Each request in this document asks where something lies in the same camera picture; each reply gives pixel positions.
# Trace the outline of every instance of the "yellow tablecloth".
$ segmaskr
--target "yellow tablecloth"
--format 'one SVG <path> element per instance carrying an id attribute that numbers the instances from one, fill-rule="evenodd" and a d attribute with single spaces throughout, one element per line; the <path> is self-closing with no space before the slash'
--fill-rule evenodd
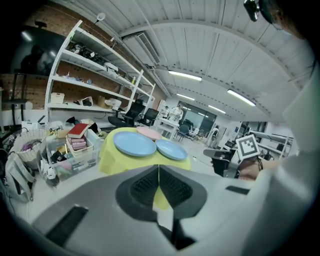
<path id="1" fill-rule="evenodd" d="M 100 172 L 107 175 L 114 175 L 131 169 L 152 165 L 170 165 L 187 171 L 191 170 L 189 157 L 182 161 L 176 161 L 163 156 L 158 151 L 146 157 L 130 156 L 120 152 L 114 144 L 114 135 L 118 132 L 136 133 L 137 129 L 130 127 L 118 128 L 108 134 L 99 154 L 100 163 L 98 169 Z M 158 188 L 155 194 L 154 203 L 160 209 L 166 209 L 169 206 L 169 203 L 160 188 Z"/>

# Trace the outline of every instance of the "window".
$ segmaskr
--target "window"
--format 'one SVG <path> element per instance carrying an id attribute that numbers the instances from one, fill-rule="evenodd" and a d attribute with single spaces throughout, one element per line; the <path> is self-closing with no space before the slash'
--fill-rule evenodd
<path id="1" fill-rule="evenodd" d="M 181 124 L 183 124 L 185 120 L 189 120 L 193 124 L 193 129 L 200 126 L 199 134 L 207 137 L 217 116 L 201 108 L 184 103 L 183 101 L 179 103 L 184 105 Z"/>

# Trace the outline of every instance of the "table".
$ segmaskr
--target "table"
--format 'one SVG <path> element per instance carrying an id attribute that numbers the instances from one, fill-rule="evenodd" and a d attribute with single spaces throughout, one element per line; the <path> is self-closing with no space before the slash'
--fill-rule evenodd
<path id="1" fill-rule="evenodd" d="M 108 134 L 108 136 L 104 140 L 99 154 L 100 163 L 98 166 L 98 170 L 100 172 L 107 175 L 115 175 L 131 169 L 152 165 L 170 165 L 185 169 L 186 171 L 191 170 L 191 162 L 189 157 L 182 161 L 176 161 L 163 156 L 160 152 L 158 152 L 158 150 L 154 154 L 146 157 L 130 156 L 120 152 L 114 144 L 114 135 L 118 132 L 136 133 L 137 129 L 131 127 L 123 127 L 114 129 Z M 169 207 L 169 203 L 159 187 L 154 196 L 154 203 L 157 207 L 163 210 Z"/>
<path id="2" fill-rule="evenodd" d="M 170 138 L 169 140 L 172 141 L 173 138 L 174 138 L 174 135 L 177 131 L 177 128 L 179 126 L 179 124 L 177 122 L 172 122 L 172 121 L 169 121 L 168 119 L 165 119 L 165 118 L 158 118 L 156 120 L 156 129 L 159 131 L 159 130 L 164 130 L 164 131 L 167 131 L 169 133 L 171 133 L 170 135 Z"/>

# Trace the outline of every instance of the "brick wall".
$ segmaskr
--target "brick wall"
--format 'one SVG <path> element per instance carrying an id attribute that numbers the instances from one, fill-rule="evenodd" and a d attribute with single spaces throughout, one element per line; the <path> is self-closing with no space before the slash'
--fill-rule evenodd
<path id="1" fill-rule="evenodd" d="M 94 24 L 84 18 L 83 16 L 79 15 L 78 13 L 67 9 L 64 6 L 61 6 L 59 4 L 49 2 L 46 5 L 43 5 L 40 7 L 36 12 L 32 13 L 28 20 L 26 20 L 25 25 L 33 26 L 35 27 L 35 21 L 44 22 L 47 24 L 46 29 L 48 31 L 67 36 L 71 29 L 76 25 L 76 23 L 82 20 L 81 27 L 85 30 L 88 30 L 89 27 L 92 27 L 90 32 L 93 36 L 99 38 L 101 41 L 103 41 L 105 44 L 112 46 L 113 43 L 110 42 L 111 36 L 108 35 L 106 32 L 104 32 L 102 29 L 100 29 L 97 26 L 94 26 Z M 120 55 L 122 55 L 124 58 L 126 58 L 133 66 L 135 66 L 138 70 L 141 69 L 141 66 L 136 62 L 136 60 L 130 56 L 130 54 L 121 46 L 121 45 L 115 45 L 113 48 L 115 51 L 117 51 Z M 113 92 L 119 92 L 120 85 L 118 83 L 113 82 L 112 80 L 109 80 L 103 76 L 100 76 L 94 72 L 90 72 L 87 69 L 83 69 L 81 67 L 66 63 L 66 62 L 60 62 L 59 68 L 57 70 L 57 73 L 59 75 L 66 75 L 68 72 L 70 72 L 71 76 L 79 76 L 83 80 L 88 80 L 89 78 L 92 80 L 92 82 L 101 88 L 113 91 Z M 144 72 L 144 76 L 149 79 L 152 83 L 153 79 Z M 15 97 L 20 97 L 21 92 L 21 86 L 22 86 L 22 75 L 17 76 L 16 81 L 16 93 Z M 0 74 L 0 80 L 2 80 L 4 92 L 3 92 L 3 100 L 7 100 L 9 98 L 9 92 L 12 88 L 14 75 L 13 74 Z M 26 99 L 29 99 L 33 103 L 33 109 L 43 109 L 45 105 L 45 97 L 46 94 L 46 88 L 47 88 L 48 78 L 43 76 L 37 76 L 37 75 L 28 75 L 26 79 L 26 90 L 24 97 Z M 111 98 L 111 95 L 106 95 L 105 93 L 94 91 L 91 89 L 87 89 L 84 87 L 77 87 L 76 85 L 72 84 L 66 84 L 61 82 L 54 82 L 53 84 L 53 92 L 56 93 L 64 93 L 65 99 L 69 101 L 75 101 L 78 99 L 85 98 L 87 96 L 92 96 L 92 99 L 94 102 L 97 101 L 98 95 L 105 96 L 106 98 Z M 130 97 L 131 91 L 129 89 L 125 89 L 124 93 L 125 96 Z M 156 108 L 159 104 L 159 101 L 161 99 L 165 99 L 166 95 L 162 92 L 162 90 L 156 86 L 156 88 L 153 91 L 153 96 L 156 98 L 157 104 L 154 104 L 154 107 Z M 128 104 L 127 100 L 122 100 L 122 107 L 125 107 Z M 3 106 L 4 110 L 10 109 L 10 106 Z"/>

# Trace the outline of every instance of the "white desk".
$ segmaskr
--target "white desk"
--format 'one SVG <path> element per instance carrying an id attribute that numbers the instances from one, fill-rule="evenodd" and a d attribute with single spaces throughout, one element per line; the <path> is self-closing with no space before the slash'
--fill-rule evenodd
<path id="1" fill-rule="evenodd" d="M 168 119 L 165 119 L 165 118 L 158 118 L 155 126 L 156 126 L 157 131 L 163 130 L 163 131 L 167 131 L 167 132 L 171 133 L 169 139 L 170 139 L 170 141 L 172 141 L 179 124 L 177 122 L 169 121 Z"/>

